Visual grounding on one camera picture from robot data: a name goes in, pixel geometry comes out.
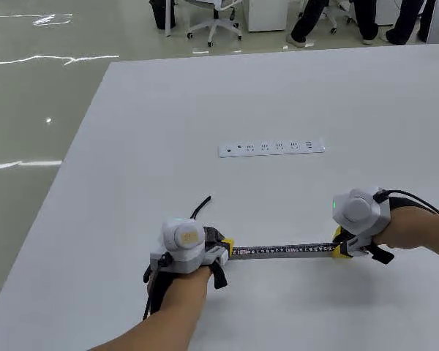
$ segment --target desk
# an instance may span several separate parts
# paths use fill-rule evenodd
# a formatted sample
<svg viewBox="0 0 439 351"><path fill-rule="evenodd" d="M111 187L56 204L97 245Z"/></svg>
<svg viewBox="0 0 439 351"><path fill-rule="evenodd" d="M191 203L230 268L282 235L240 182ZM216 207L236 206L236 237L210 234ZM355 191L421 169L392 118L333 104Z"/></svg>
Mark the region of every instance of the desk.
<svg viewBox="0 0 439 351"><path fill-rule="evenodd" d="M324 154L217 156L314 137ZM296 244L330 239L332 196L367 184L439 207L439 45L112 63L1 291L0 351L131 328L162 220L208 194L199 220L238 246ZM230 262L190 349L439 350L439 257L395 254Z"/></svg>

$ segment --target person's leg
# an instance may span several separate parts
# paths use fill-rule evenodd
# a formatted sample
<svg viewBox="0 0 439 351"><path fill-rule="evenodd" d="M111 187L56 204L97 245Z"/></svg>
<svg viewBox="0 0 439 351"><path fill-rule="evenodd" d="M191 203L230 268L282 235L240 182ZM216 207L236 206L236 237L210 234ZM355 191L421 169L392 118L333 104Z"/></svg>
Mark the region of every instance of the person's leg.
<svg viewBox="0 0 439 351"><path fill-rule="evenodd" d="M364 40L373 40L379 31L379 27L375 23L376 0L354 0L353 3L359 32Z"/></svg>
<svg viewBox="0 0 439 351"><path fill-rule="evenodd" d="M387 31L386 37L395 45L405 45L415 28L416 18L424 0L403 0L395 27Z"/></svg>
<svg viewBox="0 0 439 351"><path fill-rule="evenodd" d="M427 41L427 35L431 26L432 13L434 12L436 0L427 0L424 6L423 15L421 16L418 39L422 42Z"/></svg>
<svg viewBox="0 0 439 351"><path fill-rule="evenodd" d="M323 8L328 4L329 0L309 0L302 17L294 26L291 37L297 42L305 42L307 35L314 29Z"/></svg>

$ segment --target glossy floor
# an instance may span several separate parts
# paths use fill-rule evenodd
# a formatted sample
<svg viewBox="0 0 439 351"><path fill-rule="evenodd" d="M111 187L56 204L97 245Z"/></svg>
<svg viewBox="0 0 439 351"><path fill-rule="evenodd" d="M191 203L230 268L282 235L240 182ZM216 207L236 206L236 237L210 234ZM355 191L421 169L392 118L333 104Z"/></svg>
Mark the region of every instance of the glossy floor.
<svg viewBox="0 0 439 351"><path fill-rule="evenodd" d="M219 31L208 48L206 31L187 40L186 12L211 16L181 2L165 38L148 0L0 0L0 289L110 62L295 50L284 32L245 30L241 42ZM241 10L238 22L244 29ZM356 26L340 22L331 36L321 20L304 50L362 46Z"/></svg>

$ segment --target office chair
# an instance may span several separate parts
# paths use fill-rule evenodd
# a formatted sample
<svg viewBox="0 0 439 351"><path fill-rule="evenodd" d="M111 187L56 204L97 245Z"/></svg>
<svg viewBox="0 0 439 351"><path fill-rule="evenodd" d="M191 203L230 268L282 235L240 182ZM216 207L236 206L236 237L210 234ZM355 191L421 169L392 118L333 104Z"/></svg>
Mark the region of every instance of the office chair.
<svg viewBox="0 0 439 351"><path fill-rule="evenodd" d="M237 39L242 40L242 32L239 30L239 23L234 23L234 18L236 16L235 5L242 2L242 0L186 0L190 4L199 7L205 7L213 10L213 18L206 20L196 26L192 26L187 31L187 38L193 38L193 32L202 28L210 28L210 35L208 37L208 46L213 46L213 36L218 27L223 27L228 31L232 31L237 34ZM232 13L230 14L229 20L220 19L220 11L225 11L228 9L232 9Z"/></svg>
<svg viewBox="0 0 439 351"><path fill-rule="evenodd" d="M302 0L301 2L301 8L299 10L299 17L302 16L304 9L306 8L307 5L307 1L308 0ZM331 23L331 29L330 29L330 34L335 35L337 33L337 20L335 19L335 15L337 13L342 13L343 15L347 16L348 19L346 20L347 24L350 23L355 23L355 20L353 19L353 17L351 17L351 13L350 13L350 9L349 8L345 8L345 6L343 6L345 3L351 3L353 2L353 0L334 0L334 2L336 3L335 5L330 5L330 1L331 0L327 0L328 4L323 8L322 14L325 15L325 17L330 21Z"/></svg>

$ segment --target electrical outlet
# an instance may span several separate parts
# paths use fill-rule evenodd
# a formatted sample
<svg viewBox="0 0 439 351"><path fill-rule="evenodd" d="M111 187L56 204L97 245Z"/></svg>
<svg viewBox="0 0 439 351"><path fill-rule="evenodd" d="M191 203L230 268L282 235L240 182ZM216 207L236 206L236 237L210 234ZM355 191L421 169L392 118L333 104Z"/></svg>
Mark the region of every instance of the electrical outlet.
<svg viewBox="0 0 439 351"><path fill-rule="evenodd" d="M267 142L260 143L260 147L262 151L270 151L270 144Z"/></svg>
<svg viewBox="0 0 439 351"><path fill-rule="evenodd" d="M256 142L230 143L218 148L219 157L311 154L324 152L322 140L264 140Z"/></svg>

